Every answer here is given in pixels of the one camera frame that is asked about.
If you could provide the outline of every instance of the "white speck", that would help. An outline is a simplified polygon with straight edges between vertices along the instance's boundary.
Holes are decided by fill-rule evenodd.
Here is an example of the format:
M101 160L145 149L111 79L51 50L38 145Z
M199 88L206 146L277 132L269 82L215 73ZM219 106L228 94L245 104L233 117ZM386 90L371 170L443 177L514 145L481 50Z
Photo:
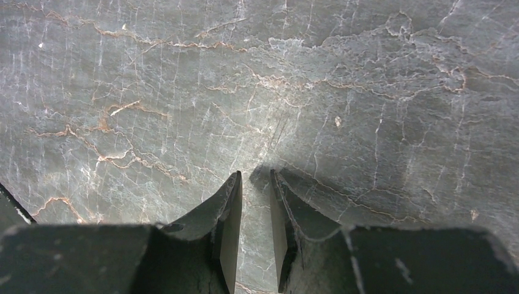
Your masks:
M20 211L18 208L17 208L17 212L18 212L18 215L21 216L21 218L22 218L26 223L28 223L29 225L31 224L31 220L28 219L27 217L25 217L25 216L23 215L23 213L21 213L21 211Z
M475 209L471 209L472 221L475 221L475 219L477 219L478 216L479 216L479 212L477 212L477 210L475 210Z
M404 277L404 279L406 280L406 282L411 285L413 284L413 280L409 277L409 274L411 274L411 272L409 271L409 269L405 266L405 264L400 260L400 258L395 258L395 261L397 263L397 268L400 268L400 271L402 273L402 276Z
M335 117L335 125L337 127L340 127L341 123L342 123L342 119L339 116L336 116Z

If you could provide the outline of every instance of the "stone surface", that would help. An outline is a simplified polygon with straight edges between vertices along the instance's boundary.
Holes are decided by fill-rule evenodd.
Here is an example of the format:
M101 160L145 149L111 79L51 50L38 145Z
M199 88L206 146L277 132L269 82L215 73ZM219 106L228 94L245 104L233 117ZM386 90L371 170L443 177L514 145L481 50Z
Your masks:
M519 258L513 0L0 2L0 183L44 223L170 222L244 175L237 292L275 291L267 179L343 224L474 224Z

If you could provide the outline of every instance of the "gray marble surface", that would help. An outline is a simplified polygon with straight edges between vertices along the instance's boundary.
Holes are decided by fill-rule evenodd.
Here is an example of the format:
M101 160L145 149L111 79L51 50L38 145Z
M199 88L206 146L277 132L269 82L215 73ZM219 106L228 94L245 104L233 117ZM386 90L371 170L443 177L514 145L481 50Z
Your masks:
M0 183L41 223L170 222L241 170L238 293L275 291L269 168L343 224L482 225L518 260L517 15L0 1Z

